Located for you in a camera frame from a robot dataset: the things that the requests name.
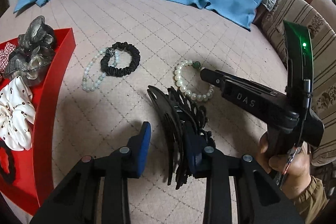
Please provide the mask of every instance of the white polka-dot scrunchie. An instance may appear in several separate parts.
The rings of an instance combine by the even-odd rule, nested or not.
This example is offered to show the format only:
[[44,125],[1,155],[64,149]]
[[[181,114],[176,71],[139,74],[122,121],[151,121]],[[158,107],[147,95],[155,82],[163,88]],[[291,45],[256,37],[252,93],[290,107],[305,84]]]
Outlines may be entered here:
[[33,94],[21,76],[15,77],[0,91],[0,138],[15,151],[29,150],[32,146],[31,129],[35,108]]

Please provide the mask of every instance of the red tray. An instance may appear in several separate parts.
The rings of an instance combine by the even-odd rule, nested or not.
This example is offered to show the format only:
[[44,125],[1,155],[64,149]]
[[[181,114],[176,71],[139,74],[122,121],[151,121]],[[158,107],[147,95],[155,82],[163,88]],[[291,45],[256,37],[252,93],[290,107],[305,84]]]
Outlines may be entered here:
[[[29,151],[12,151],[16,167],[16,179],[12,185],[0,176],[0,191],[31,215],[36,213],[54,189],[51,146],[56,104],[65,70],[76,47],[72,28],[55,30],[55,35],[57,45],[54,60],[44,81],[31,87],[32,103],[36,109],[32,148]],[[17,45],[17,38],[7,42]],[[1,43],[0,49],[4,49],[7,42]],[[1,82],[0,90],[8,83],[8,79]],[[6,170],[8,161],[2,157],[0,163]]]

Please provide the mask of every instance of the blue gripper pad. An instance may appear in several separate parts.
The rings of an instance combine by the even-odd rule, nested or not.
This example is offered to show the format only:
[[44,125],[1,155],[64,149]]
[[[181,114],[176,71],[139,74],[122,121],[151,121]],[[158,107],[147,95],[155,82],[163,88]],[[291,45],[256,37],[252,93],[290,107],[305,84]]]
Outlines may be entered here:
[[139,134],[131,137],[127,143],[132,160],[131,170],[128,170],[129,178],[139,178],[144,171],[150,140],[151,124],[143,122]]

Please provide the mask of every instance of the hand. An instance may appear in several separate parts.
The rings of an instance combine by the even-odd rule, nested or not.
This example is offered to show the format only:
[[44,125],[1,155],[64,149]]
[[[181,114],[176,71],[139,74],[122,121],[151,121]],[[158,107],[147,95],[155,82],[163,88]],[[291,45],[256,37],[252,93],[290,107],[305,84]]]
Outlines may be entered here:
[[[269,173],[271,169],[283,172],[287,161],[287,155],[276,155],[271,158],[266,156],[268,148],[267,132],[260,138],[259,151],[256,155],[257,162]],[[287,178],[281,187],[286,197],[289,199],[299,196],[310,184],[310,158],[302,147],[300,153],[296,154],[287,170]]]

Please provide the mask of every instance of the bead bracelet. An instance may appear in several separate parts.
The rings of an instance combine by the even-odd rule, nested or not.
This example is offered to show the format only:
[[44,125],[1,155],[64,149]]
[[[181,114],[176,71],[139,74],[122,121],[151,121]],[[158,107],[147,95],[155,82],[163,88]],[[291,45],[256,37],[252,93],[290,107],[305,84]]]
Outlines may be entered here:
[[[95,91],[96,89],[98,89],[100,83],[106,77],[106,73],[103,72],[98,77],[98,79],[96,80],[96,82],[93,84],[92,87],[89,87],[88,84],[87,84],[87,77],[88,77],[90,68],[92,67],[92,65],[94,64],[94,62],[96,62],[97,58],[100,58],[100,56],[102,54],[104,54],[107,49],[108,49],[108,47],[103,48],[102,50],[98,51],[97,55],[94,58],[92,58],[92,60],[88,63],[87,67],[84,70],[84,75],[83,75],[83,79],[82,79],[82,89],[85,90],[86,92]],[[118,63],[119,63],[119,52],[115,51],[115,53],[114,53],[114,62],[112,64],[112,67],[117,66]]]
[[201,71],[203,68],[199,61],[184,60],[180,62],[176,66],[176,70],[174,71],[174,74],[175,74],[174,79],[176,80],[176,85],[180,88],[180,91],[184,93],[185,95],[188,95],[192,100],[197,100],[198,102],[202,102],[202,101],[206,102],[207,100],[211,99],[214,93],[213,85],[210,85],[209,90],[206,94],[192,93],[191,90],[187,89],[187,87],[185,86],[183,82],[182,76],[181,76],[182,68],[186,66],[193,66],[193,68],[199,71]]

